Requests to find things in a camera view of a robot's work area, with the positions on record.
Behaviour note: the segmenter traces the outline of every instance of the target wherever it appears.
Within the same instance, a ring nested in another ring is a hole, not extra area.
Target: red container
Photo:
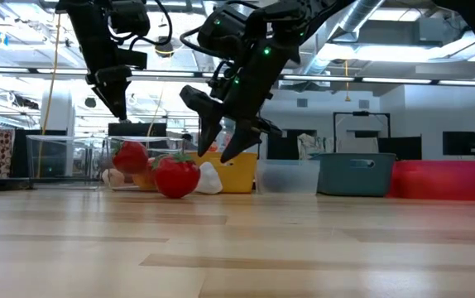
[[[475,200],[475,161],[398,161],[388,196]]]

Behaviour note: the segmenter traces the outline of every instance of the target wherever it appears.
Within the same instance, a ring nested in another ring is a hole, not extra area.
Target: white plastic bag
[[[207,195],[215,195],[221,192],[223,184],[214,166],[209,162],[205,162],[199,168],[201,170],[201,178],[195,191]]]

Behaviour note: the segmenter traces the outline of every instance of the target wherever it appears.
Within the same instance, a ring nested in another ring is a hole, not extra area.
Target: yellow bin
[[[219,161],[221,159],[220,152],[206,152],[203,157],[198,157],[197,153],[190,153],[190,155],[194,158],[197,166],[201,166],[205,162],[210,162],[214,166],[223,184],[223,193],[252,192],[252,183],[256,173],[256,153],[241,153],[225,164]]]

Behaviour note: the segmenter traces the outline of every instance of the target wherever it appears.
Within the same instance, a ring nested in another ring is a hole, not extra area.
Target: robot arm
[[[160,1],[156,1],[165,13],[170,26],[170,34],[163,42],[144,38],[150,29],[146,14],[146,0],[59,0],[56,13],[68,13],[79,42],[89,73],[87,84],[105,103],[111,113],[127,120],[125,91],[132,76],[129,66],[143,70],[147,65],[147,54],[118,48],[129,38],[137,36],[133,42],[143,39],[154,45],[163,45],[171,39],[171,22]],[[113,36],[109,26],[116,33],[129,33],[126,37]]]
[[[221,162],[260,143],[262,132],[281,134],[274,124],[257,116],[265,99],[272,97],[271,86],[288,60],[300,63],[299,46],[328,18],[354,1],[281,0],[262,8],[228,1],[210,14],[200,28],[183,34],[180,39],[185,45],[222,60],[209,81],[210,96],[188,85],[180,92],[185,104],[201,120],[198,154],[202,156],[221,131],[222,117],[234,120],[236,130]],[[462,14],[475,32],[475,1],[435,0],[435,3]],[[242,4],[254,11],[245,17],[232,4]],[[271,24],[272,32],[267,31],[267,24]],[[199,46],[186,40],[194,33],[199,33]],[[223,65],[228,68],[219,75]]]

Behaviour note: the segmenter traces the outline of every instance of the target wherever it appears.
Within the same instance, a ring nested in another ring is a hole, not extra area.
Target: ceiling
[[[148,44],[137,43],[134,50],[148,53],[149,70],[183,70],[183,71],[213,71],[214,61],[212,57],[194,52],[183,47],[178,41],[181,33],[203,24],[206,16],[210,13],[215,1],[162,1],[170,11],[173,22],[173,46],[174,54],[171,58],[161,58]],[[256,5],[265,6],[274,1],[255,1]],[[0,66],[30,67],[30,68],[51,68],[55,53],[55,1],[42,0],[5,0],[0,1]],[[157,39],[158,36],[167,34],[166,20],[163,14],[158,11],[157,5],[149,1],[146,5],[149,18],[151,20],[151,30],[148,38]],[[452,55],[442,55],[443,58],[432,61],[403,61],[402,57],[389,61],[389,57],[376,60],[364,60],[364,55],[359,55],[362,48],[368,49],[371,45],[382,45],[380,40],[383,36],[387,41],[387,48],[391,48],[394,42],[402,42],[401,46],[409,46],[410,43],[400,41],[398,36],[404,36],[406,32],[412,32],[416,28],[416,21],[422,17],[424,19],[440,20],[439,26],[445,32],[442,38],[445,45],[452,45],[460,41],[460,32],[454,30],[455,27],[463,26],[460,16],[438,9],[431,1],[423,0],[388,0],[374,12],[370,19],[364,24],[360,31],[359,41],[345,44],[338,43],[341,47],[349,49],[354,56],[347,60],[330,60],[323,69],[323,73],[332,75],[365,75],[365,76],[388,76],[407,78],[434,78],[437,74],[442,79],[473,79],[475,78],[475,62],[468,62],[475,57],[475,42],[469,41],[473,45],[456,45]],[[324,33],[331,31],[337,26],[338,17],[330,18],[315,34],[305,42],[300,48],[301,65],[287,65],[285,73],[300,74],[305,71],[306,66],[314,63],[317,57],[324,52],[331,53],[331,50],[324,50],[328,45],[324,41]],[[75,38],[70,20],[66,15],[61,16],[61,31],[59,45],[60,68],[84,69],[85,63],[78,49],[78,42]],[[0,77],[0,113],[10,111],[26,111],[30,115],[37,111],[30,111],[27,108],[12,106],[8,103],[8,94],[19,94],[27,99],[36,101],[41,105],[42,86],[45,85],[43,79]],[[133,118],[141,121],[151,118],[160,101],[160,113],[167,115],[184,116],[194,118],[195,114],[190,112],[182,103],[178,96],[178,91],[185,83],[176,82],[155,82],[155,81],[134,81],[127,90],[128,112]],[[196,84],[195,88],[209,91],[205,84]],[[108,110],[98,101],[96,108],[87,108],[84,100],[94,96],[90,88],[82,79],[71,80],[71,90],[74,101],[77,105],[78,114],[108,114]],[[319,90],[332,90],[334,92],[343,90],[346,87],[343,83],[332,83],[321,86]],[[313,90],[308,85],[293,86],[289,84],[288,89],[297,91]],[[373,91],[379,94],[383,89],[382,85],[357,84],[355,89]],[[26,127],[37,123],[37,116],[5,116],[0,115],[0,120],[9,119],[8,125]],[[110,118],[103,120],[103,123],[112,121]]]

